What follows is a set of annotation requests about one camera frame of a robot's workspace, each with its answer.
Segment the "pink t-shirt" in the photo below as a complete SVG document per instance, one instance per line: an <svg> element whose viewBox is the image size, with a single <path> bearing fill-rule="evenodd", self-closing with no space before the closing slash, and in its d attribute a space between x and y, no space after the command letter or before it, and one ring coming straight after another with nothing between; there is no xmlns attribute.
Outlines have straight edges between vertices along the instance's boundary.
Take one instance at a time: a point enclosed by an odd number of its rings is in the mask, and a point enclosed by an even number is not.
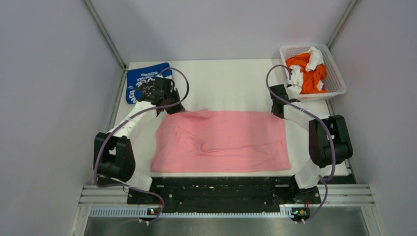
<svg viewBox="0 0 417 236"><path fill-rule="evenodd" d="M209 111L167 115L156 132L157 173L253 173L291 168L285 122L271 113Z"/></svg>

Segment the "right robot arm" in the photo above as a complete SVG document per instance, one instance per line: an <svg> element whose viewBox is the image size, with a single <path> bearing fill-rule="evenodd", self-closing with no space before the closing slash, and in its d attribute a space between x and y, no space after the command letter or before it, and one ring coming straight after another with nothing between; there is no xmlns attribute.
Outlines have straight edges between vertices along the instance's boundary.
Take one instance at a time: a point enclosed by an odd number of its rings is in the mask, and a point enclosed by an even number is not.
<svg viewBox="0 0 417 236"><path fill-rule="evenodd" d="M272 99L271 112L288 122L297 124L308 133L309 159L290 179L288 195L295 203L315 197L322 169L330 166L329 177L335 167L353 156L353 147L346 121L341 115L314 114L297 99L289 99L284 85L268 88Z"/></svg>

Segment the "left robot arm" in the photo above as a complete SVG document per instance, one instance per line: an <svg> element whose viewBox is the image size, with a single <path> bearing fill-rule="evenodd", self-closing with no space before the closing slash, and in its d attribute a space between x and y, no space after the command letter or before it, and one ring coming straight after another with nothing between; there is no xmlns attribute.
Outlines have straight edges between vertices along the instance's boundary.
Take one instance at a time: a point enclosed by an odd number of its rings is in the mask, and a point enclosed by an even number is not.
<svg viewBox="0 0 417 236"><path fill-rule="evenodd" d="M108 179L109 186L128 187L139 192L145 203L152 203L157 199L158 191L151 185L152 178L136 166L133 142L160 112L183 112L185 108L181 103L184 99L180 98L172 78L157 76L139 85L137 90L141 96L131 112L114 128L95 136L93 180L101 187L99 178Z"/></svg>

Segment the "folded blue graphic t-shirt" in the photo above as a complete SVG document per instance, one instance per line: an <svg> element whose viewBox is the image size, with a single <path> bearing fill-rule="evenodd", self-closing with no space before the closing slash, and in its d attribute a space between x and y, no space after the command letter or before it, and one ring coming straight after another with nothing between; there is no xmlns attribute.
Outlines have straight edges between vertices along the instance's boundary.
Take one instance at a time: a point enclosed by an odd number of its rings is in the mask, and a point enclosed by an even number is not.
<svg viewBox="0 0 417 236"><path fill-rule="evenodd" d="M166 70L163 73L161 71L170 67L168 62L155 64L148 67L142 67L137 69L128 69L126 79L126 102L128 104L135 104L142 96L142 92L137 87L142 84L152 82L156 77L163 77L166 79L172 79L172 70Z"/></svg>

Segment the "orange t-shirt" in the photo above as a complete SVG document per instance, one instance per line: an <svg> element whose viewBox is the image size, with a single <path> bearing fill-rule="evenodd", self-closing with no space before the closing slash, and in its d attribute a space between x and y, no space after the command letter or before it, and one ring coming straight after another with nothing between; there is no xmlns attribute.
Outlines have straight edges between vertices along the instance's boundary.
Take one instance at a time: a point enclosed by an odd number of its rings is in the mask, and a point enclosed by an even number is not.
<svg viewBox="0 0 417 236"><path fill-rule="evenodd" d="M287 67L291 71L291 81L301 88L299 94L327 93L323 80L327 77L326 66L318 64L315 69L307 69L310 54L302 53L288 58Z"/></svg>

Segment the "white plastic basket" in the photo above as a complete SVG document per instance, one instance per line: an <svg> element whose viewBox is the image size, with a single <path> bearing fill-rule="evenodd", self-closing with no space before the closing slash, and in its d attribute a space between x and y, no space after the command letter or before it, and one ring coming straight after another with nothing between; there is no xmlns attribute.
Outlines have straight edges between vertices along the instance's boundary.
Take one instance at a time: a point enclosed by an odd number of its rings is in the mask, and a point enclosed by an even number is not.
<svg viewBox="0 0 417 236"><path fill-rule="evenodd" d="M296 55L307 53L310 47L316 47L323 54L324 65L327 69L327 77L323 80L325 85L325 90L327 93L317 93L317 94L299 94L301 88L295 85L295 82L291 81L291 71L287 76L287 85L289 94L301 101L313 101L313 100L325 100L330 99L336 95L341 95L346 93L347 87L345 82L340 74L339 69L328 49L324 44L301 44L301 45L287 45L282 46L279 49L281 58L284 65L286 65L286 60L288 58L294 57Z"/></svg>

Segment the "white t-shirt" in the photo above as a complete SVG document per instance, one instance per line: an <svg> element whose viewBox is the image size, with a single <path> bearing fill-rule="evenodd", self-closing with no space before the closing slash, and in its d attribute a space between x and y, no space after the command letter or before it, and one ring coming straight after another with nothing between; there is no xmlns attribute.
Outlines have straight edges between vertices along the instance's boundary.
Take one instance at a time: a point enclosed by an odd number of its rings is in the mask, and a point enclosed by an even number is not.
<svg viewBox="0 0 417 236"><path fill-rule="evenodd" d="M314 71L318 65L324 63L323 54L316 47L310 47L307 53L310 55L309 61L305 67L307 72Z"/></svg>

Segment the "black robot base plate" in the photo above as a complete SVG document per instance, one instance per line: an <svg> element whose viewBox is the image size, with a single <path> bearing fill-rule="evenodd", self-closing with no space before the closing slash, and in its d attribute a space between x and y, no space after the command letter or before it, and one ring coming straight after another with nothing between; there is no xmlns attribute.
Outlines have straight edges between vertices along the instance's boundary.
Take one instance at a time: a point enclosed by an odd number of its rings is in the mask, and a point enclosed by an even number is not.
<svg viewBox="0 0 417 236"><path fill-rule="evenodd" d="M322 203L318 187L300 189L294 177L156 177L149 193L128 190L129 205L149 205L148 216L163 213L238 215L280 213L301 222Z"/></svg>

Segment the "aluminium frame rail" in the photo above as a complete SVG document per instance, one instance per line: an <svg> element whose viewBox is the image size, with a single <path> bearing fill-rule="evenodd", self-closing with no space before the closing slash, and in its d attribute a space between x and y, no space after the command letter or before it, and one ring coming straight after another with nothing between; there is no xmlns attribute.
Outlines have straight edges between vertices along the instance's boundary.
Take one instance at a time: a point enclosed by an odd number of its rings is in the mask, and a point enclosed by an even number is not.
<svg viewBox="0 0 417 236"><path fill-rule="evenodd" d="M108 49L110 50L112 56L116 60L117 64L120 66L121 69L126 69L126 63L122 59L120 52L118 51L114 41L112 40L109 32L107 31L104 22L102 21L98 11L96 10L93 2L91 0L81 0L81 2L86 7L89 15L91 16L94 24L96 25L101 37L105 41Z"/></svg>

